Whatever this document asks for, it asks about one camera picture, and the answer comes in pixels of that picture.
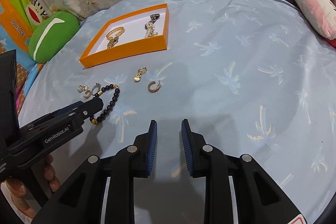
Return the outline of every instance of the hand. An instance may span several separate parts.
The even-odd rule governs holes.
[[[51,163],[54,161],[54,158],[51,154],[44,157],[45,165],[43,167],[43,175],[46,180],[49,181],[50,189],[55,192],[60,187],[60,182],[55,176],[55,169],[52,167]],[[22,181],[14,178],[9,178],[6,180],[7,187],[10,191],[11,199],[19,209],[20,212],[25,214],[30,218],[34,218],[36,213],[28,203],[25,201],[24,196],[27,194],[27,188]]]

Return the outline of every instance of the jewelry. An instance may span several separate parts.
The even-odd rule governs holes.
[[[91,97],[91,95],[92,95],[91,90],[87,90],[87,91],[85,91],[85,95],[83,97],[84,97],[84,99],[89,99]]]
[[[155,89],[151,89],[151,86],[152,85],[155,85],[156,84],[156,82],[155,81],[152,81],[152,82],[150,82],[149,84],[148,84],[148,91],[149,92],[151,92],[151,93],[155,93],[155,92],[157,92],[157,91],[159,91],[159,89],[162,87],[162,85],[160,84],[160,80],[159,80],[159,83],[158,83],[158,85],[157,85],[157,87],[155,88]]]
[[[138,69],[138,74],[134,77],[134,81],[140,82],[141,75],[144,75],[146,72],[147,72],[147,68],[146,67]]]
[[[120,89],[117,85],[110,84],[110,85],[107,85],[106,87],[102,87],[101,90],[99,90],[94,96],[100,97],[100,95],[102,95],[105,91],[111,90],[111,89],[115,89],[113,97],[112,97],[112,101],[110,101],[110,104],[107,106],[107,108],[97,118],[95,118],[94,116],[90,117],[91,123],[98,124],[99,122],[104,121],[106,117],[110,115],[110,112],[112,112],[114,106],[116,105],[116,102],[118,101],[118,97],[120,94]]]
[[[145,29],[147,30],[145,38],[155,37],[158,35],[157,32],[154,32],[155,26],[154,23],[160,18],[160,14],[150,15],[151,20],[145,24]]]
[[[83,92],[84,90],[88,90],[89,89],[89,87],[87,86],[87,85],[79,85],[79,87],[78,87],[78,92],[79,93],[81,93],[81,92]]]
[[[96,83],[96,85],[92,88],[91,94],[94,94],[94,90],[98,88],[98,91],[100,90],[101,85],[99,83]]]
[[[125,32],[124,27],[118,27],[110,31],[106,35],[106,39],[109,40],[109,43],[107,44],[107,48],[112,48],[115,44],[118,43],[119,37]]]

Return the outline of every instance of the green pillow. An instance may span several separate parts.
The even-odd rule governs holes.
[[[28,50],[32,59],[45,63],[53,58],[79,30],[78,19],[68,12],[56,12],[34,31]]]

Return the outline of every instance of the bed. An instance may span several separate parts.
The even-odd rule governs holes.
[[[107,20],[161,3],[170,11],[168,50],[83,69],[78,58]],[[204,181],[189,178],[179,133],[188,118],[224,153],[251,154],[314,223],[336,192],[335,61],[334,49],[284,0],[122,0],[89,17],[45,65],[19,122],[81,100],[79,85],[117,84],[108,119],[86,121],[54,152],[61,181],[86,157],[132,144],[155,119],[155,172],[135,181],[136,223],[202,223]],[[135,83],[141,67],[148,72]],[[162,84],[155,94],[147,90],[152,80]]]

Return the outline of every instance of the orange box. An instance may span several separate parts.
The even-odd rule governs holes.
[[[144,25],[150,21],[150,15],[160,14],[155,22],[155,37],[144,38]],[[90,68],[124,57],[166,50],[168,45],[169,10],[167,4],[155,5],[145,9],[122,15],[109,20],[90,42],[79,61],[85,68]],[[106,34],[117,27],[124,27],[125,32],[119,37],[118,43],[107,49]]]

